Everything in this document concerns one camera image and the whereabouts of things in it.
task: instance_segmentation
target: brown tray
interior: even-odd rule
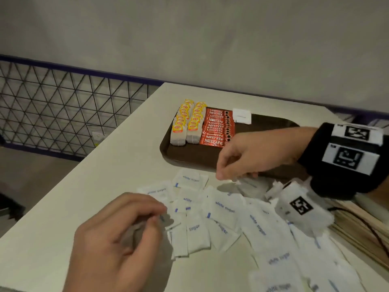
[[[202,144],[186,143],[185,146],[172,146],[170,144],[170,132],[172,124],[163,137],[159,150],[163,158],[170,164],[207,171],[215,171],[217,157],[221,148]],[[252,114],[251,125],[235,123],[235,132],[254,132],[287,127],[299,127],[295,122],[287,119]],[[308,177],[304,167],[298,163],[294,165],[282,165],[272,170],[261,172],[260,175],[287,181],[294,177],[305,180]]]

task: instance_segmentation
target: tabletop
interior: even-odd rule
[[[76,228],[121,193],[175,176],[179,167],[163,159],[159,144],[185,98],[283,117],[300,126],[341,122],[325,107],[165,83],[0,239],[0,286],[61,291]],[[214,173],[207,174],[208,185],[222,184]],[[338,245],[368,291],[389,290],[381,275]],[[226,253],[204,250],[176,260],[154,280],[154,290],[249,291],[252,269],[249,243],[241,236]]]

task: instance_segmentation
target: cable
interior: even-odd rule
[[[389,258],[389,250],[388,248],[385,246],[385,244],[383,243],[383,241],[381,240],[380,236],[377,234],[377,232],[370,226],[370,224],[368,224],[363,218],[359,217],[357,214],[355,214],[354,212],[348,210],[348,209],[344,209],[344,208],[339,208],[339,207],[331,207],[331,208],[328,208],[327,209],[328,211],[344,211],[344,212],[347,212],[347,213],[350,213],[352,216],[358,218],[360,221],[363,222],[363,224],[365,226],[367,226],[367,228],[372,232],[372,234],[376,237],[378,243],[380,243],[382,249],[385,251],[386,253],[386,256]]]

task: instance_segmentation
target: concrete wall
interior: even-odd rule
[[[389,0],[2,0],[0,53],[389,112]]]

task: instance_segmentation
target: floor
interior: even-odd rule
[[[0,147],[0,192],[26,207],[35,206],[78,162]],[[0,237],[14,220],[0,217]]]

